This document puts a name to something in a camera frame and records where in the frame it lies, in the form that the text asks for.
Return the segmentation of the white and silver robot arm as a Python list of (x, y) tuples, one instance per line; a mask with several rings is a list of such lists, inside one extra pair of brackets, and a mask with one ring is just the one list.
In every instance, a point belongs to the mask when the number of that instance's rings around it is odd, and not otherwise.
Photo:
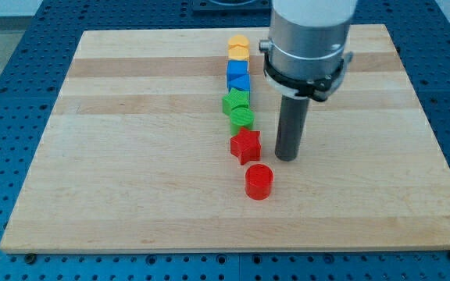
[(276, 0), (268, 38), (259, 42), (269, 84), (294, 100), (326, 101), (342, 84), (356, 0)]

